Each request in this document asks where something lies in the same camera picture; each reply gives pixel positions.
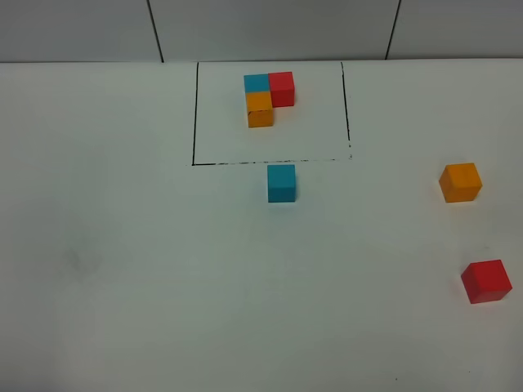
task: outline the gray wall panel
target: gray wall panel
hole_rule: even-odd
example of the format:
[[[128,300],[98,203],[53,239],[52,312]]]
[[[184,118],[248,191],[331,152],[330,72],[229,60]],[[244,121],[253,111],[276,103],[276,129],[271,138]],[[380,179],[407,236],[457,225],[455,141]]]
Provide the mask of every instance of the gray wall panel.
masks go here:
[[[0,61],[159,61],[146,0],[2,0]]]
[[[166,60],[383,59],[397,0],[151,0]]]
[[[521,0],[403,0],[389,59],[522,57]]]

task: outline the stacked blocks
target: stacked blocks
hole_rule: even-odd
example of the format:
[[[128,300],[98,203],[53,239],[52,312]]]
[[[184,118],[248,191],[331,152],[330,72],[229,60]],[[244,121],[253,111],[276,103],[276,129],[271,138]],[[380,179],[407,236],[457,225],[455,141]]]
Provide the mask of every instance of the stacked blocks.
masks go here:
[[[447,165],[440,178],[440,187],[447,203],[471,202],[480,192],[481,186],[481,178],[474,163]]]
[[[499,301],[512,290],[501,260],[471,263],[461,279],[471,304]]]
[[[296,168],[294,165],[267,166],[269,203],[296,201]]]
[[[245,100],[249,128],[274,125],[274,110],[294,106],[292,72],[245,75]]]
[[[275,123],[270,99],[269,75],[244,76],[248,127],[271,127]]]

